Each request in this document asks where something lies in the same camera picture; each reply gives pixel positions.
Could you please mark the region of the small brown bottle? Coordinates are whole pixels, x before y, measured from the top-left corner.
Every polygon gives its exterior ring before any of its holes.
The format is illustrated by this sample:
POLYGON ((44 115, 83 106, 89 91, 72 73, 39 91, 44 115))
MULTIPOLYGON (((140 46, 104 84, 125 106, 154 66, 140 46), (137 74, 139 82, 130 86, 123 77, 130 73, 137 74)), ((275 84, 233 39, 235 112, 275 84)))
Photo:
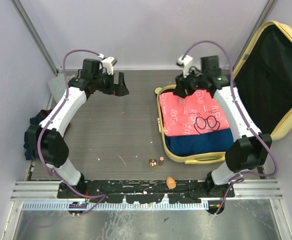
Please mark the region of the small brown bottle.
POLYGON ((160 166, 162 166, 162 165, 164 164, 164 160, 165 160, 165 159, 164 159, 163 156, 161 156, 161 157, 159 158, 159 161, 158 161, 158 162, 159 162, 159 165, 160 165, 160 166))

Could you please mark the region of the blue shirt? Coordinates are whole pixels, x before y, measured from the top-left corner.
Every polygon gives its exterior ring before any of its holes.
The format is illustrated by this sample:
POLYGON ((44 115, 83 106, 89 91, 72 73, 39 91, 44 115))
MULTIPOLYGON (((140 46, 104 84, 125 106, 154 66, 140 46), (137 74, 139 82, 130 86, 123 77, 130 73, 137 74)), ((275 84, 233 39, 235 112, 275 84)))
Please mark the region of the blue shirt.
POLYGON ((165 136, 164 139, 168 150, 179 157, 225 152, 234 143, 229 128, 201 135, 165 136))

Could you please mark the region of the pink patterned garment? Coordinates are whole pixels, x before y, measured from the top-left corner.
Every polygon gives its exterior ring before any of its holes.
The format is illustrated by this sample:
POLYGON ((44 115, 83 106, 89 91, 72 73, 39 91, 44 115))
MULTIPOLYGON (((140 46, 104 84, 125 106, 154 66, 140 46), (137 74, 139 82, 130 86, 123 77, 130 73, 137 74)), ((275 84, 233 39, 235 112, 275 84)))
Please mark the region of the pink patterned garment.
POLYGON ((222 108, 205 90, 186 98, 172 91, 159 95, 163 132, 168 137, 202 135, 229 129, 222 108))

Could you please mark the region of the orange egg-shaped sponge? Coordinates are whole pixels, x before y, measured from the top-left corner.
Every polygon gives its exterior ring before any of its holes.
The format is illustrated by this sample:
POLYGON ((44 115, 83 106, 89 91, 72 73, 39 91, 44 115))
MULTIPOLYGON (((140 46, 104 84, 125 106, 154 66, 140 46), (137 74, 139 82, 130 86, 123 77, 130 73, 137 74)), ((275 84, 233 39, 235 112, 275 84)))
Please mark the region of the orange egg-shaped sponge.
POLYGON ((167 188, 170 189, 170 190, 176 188, 176 186, 177 186, 176 180, 175 180, 173 177, 168 176, 168 177, 166 178, 166 186, 167 186, 167 188))

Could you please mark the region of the yellow suitcase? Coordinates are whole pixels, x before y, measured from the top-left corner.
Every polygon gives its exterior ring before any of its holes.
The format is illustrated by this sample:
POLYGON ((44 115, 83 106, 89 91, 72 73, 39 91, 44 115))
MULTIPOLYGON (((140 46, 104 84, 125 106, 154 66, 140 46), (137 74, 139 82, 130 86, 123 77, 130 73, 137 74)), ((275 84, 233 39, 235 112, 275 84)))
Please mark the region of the yellow suitcase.
POLYGON ((283 138, 292 129, 292 28, 268 21, 236 67, 223 74, 216 55, 196 68, 185 53, 176 83, 157 88, 158 128, 177 163, 214 164, 283 138))

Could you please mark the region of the grey garment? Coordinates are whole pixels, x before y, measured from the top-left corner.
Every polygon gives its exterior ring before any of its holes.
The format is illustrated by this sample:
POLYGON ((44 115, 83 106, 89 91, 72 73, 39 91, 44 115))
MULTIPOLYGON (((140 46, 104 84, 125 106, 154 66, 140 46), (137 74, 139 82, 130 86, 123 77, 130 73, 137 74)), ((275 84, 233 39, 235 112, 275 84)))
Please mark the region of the grey garment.
POLYGON ((60 101, 68 92, 69 79, 63 74, 59 74, 48 82, 48 87, 55 101, 60 101))

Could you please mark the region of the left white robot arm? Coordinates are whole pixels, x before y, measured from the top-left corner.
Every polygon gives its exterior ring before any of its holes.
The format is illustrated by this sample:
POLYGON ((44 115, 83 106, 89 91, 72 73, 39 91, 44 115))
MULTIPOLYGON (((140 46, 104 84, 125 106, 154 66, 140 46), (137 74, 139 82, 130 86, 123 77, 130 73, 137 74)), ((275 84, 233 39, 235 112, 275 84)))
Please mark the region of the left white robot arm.
POLYGON ((83 197, 87 185, 84 175, 71 163, 64 135, 75 113, 94 92, 118 97, 129 94, 124 73, 120 72, 118 83, 114 83, 116 63, 117 59, 110 56, 84 59, 78 75, 67 80, 66 90, 50 114, 38 125, 31 124, 26 131, 28 148, 34 157, 50 175, 56 174, 63 180, 74 198, 83 197))

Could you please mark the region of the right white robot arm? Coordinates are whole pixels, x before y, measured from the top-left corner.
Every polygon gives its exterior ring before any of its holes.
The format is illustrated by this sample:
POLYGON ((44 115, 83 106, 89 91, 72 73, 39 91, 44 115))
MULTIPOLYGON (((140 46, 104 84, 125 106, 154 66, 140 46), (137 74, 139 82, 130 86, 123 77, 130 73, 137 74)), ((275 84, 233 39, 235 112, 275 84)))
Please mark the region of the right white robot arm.
POLYGON ((196 90, 206 90, 221 107, 229 124, 233 145, 225 152, 225 162, 209 172, 204 182, 206 193, 217 197, 223 186, 245 173, 255 174, 269 154, 272 138, 263 133, 245 109, 233 80, 225 76, 216 55, 201 58, 201 70, 194 65, 193 58, 182 55, 176 61, 182 73, 175 78, 173 93, 186 98, 196 90))

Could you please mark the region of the copper round bottle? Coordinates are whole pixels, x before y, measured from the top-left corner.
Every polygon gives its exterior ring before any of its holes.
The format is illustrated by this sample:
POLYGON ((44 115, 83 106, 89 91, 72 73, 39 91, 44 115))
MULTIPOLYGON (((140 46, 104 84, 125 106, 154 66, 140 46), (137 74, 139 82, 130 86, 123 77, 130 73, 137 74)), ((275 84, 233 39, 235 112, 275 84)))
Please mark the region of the copper round bottle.
POLYGON ((155 158, 150 158, 149 159, 149 166, 152 170, 154 170, 157 167, 157 160, 155 158))

